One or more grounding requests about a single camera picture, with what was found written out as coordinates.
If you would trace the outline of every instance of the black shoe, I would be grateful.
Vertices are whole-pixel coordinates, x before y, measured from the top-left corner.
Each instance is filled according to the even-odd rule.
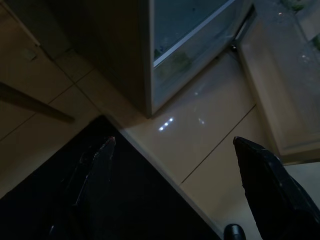
[[[245,231],[238,224],[229,224],[223,233],[224,240],[246,240]]]

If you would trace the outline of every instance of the cabinet door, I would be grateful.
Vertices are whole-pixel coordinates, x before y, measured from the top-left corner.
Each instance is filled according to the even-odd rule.
[[[152,113],[234,38],[250,0],[154,0]]]
[[[255,0],[239,53],[284,163],[320,159],[320,2]]]

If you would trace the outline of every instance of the black rug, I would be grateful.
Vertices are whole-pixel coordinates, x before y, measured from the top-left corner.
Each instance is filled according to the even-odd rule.
[[[92,143],[109,136],[116,145],[103,239],[220,239],[104,116],[0,199],[2,239],[33,239],[61,181]]]

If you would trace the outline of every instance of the dark mat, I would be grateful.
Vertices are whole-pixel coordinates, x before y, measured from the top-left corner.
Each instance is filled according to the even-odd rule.
[[[90,145],[109,136],[116,145],[103,239],[220,239],[104,116],[0,199],[2,239],[33,239],[61,181]]]

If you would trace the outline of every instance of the tiled floor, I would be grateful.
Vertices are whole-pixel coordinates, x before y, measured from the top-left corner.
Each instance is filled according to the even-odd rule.
[[[247,239],[260,239],[242,188],[232,139],[242,136],[266,147],[269,144],[234,55],[222,54],[155,117],[146,119],[74,51],[54,63],[30,43],[14,21],[8,22],[12,31],[1,27],[1,22],[0,33],[7,29],[3,36],[12,34],[11,38],[19,39],[0,39],[0,63],[10,67],[0,73],[0,81],[76,121],[63,123],[0,101],[0,197],[102,113],[220,236],[225,225],[239,223]],[[3,44],[12,46],[3,48]],[[20,52],[24,48],[34,51],[37,58],[23,59]],[[160,130],[166,122],[169,124]],[[287,167],[320,206],[319,169],[320,163]]]

